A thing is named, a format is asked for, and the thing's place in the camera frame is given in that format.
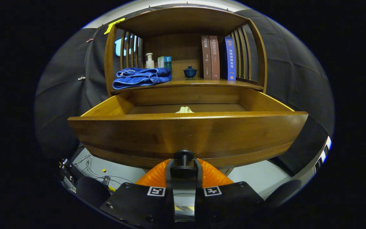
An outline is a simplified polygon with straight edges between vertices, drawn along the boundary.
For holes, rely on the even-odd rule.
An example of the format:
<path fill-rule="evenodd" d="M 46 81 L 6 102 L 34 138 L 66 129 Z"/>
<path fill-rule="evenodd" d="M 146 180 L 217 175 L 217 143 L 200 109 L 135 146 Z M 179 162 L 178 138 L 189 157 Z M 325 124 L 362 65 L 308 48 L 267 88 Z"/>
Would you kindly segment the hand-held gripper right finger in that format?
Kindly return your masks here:
<path fill-rule="evenodd" d="M 259 210 L 264 200 L 246 182 L 203 187 L 203 166 L 197 168 L 194 218 L 196 225 L 242 225 Z"/>

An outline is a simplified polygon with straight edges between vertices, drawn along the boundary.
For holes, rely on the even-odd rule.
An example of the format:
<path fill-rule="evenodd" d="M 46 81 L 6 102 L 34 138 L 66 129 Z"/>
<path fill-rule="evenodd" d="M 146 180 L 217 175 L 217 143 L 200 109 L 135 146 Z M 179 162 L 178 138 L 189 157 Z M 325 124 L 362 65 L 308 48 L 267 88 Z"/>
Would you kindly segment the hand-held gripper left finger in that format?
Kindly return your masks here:
<path fill-rule="evenodd" d="M 162 187 L 123 183 L 101 206 L 108 216 L 128 225 L 172 225 L 175 206 L 170 168 L 174 159 L 167 162 Z"/>

